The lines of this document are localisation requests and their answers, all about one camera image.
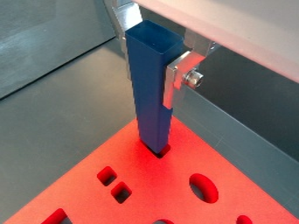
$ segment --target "silver metal bracket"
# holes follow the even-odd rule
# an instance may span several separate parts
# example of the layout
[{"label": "silver metal bracket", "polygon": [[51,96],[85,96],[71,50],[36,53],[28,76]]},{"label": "silver metal bracket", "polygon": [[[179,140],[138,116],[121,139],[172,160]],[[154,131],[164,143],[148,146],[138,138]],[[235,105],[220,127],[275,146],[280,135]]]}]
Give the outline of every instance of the silver metal bracket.
[{"label": "silver metal bracket", "polygon": [[126,54],[127,78],[131,80],[131,72],[127,57],[127,38],[126,30],[143,22],[139,5],[131,0],[104,0],[107,13],[115,28],[115,33]]},{"label": "silver metal bracket", "polygon": [[204,56],[195,51],[186,52],[166,68],[163,105],[174,107],[174,90],[182,88],[184,83],[190,88],[202,84],[203,75],[196,72],[195,67],[204,60]]},{"label": "silver metal bracket", "polygon": [[202,84],[203,75],[196,67],[204,58],[216,50],[219,45],[200,34],[186,29],[184,44],[191,48],[166,68],[163,105],[174,107],[174,90],[182,89],[182,84],[195,89]]}]

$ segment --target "red foam cutout tray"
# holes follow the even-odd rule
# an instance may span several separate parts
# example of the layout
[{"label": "red foam cutout tray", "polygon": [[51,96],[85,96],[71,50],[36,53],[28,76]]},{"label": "red foam cutout tray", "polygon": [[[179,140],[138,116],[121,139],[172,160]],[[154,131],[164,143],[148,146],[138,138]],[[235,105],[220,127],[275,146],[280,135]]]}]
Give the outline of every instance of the red foam cutout tray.
[{"label": "red foam cutout tray", "polygon": [[170,146],[158,158],[132,121],[5,224],[299,223],[175,118]]}]

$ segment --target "blue metal post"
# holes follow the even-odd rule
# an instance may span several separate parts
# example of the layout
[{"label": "blue metal post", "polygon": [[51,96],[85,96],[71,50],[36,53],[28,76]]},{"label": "blue metal post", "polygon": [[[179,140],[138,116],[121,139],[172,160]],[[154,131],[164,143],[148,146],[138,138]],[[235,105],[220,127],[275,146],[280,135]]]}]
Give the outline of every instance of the blue metal post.
[{"label": "blue metal post", "polygon": [[183,37],[151,21],[126,31],[139,135],[155,153],[168,143],[172,110],[163,105],[164,70],[180,56]]}]

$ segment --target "bolt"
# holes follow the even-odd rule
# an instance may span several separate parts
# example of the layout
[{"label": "bolt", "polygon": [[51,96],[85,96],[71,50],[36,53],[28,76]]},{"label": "bolt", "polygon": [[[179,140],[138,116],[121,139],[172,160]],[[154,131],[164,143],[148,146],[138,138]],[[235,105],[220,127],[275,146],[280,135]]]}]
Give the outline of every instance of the bolt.
[{"label": "bolt", "polygon": [[196,72],[194,68],[184,76],[183,83],[192,89],[195,89],[202,84],[203,75]]}]

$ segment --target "white panel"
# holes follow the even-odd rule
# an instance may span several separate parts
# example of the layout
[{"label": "white panel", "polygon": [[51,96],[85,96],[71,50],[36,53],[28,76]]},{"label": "white panel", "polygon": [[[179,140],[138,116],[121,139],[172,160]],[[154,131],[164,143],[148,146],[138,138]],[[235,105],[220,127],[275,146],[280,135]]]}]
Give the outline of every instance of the white panel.
[{"label": "white panel", "polygon": [[135,0],[299,82],[298,0]]}]

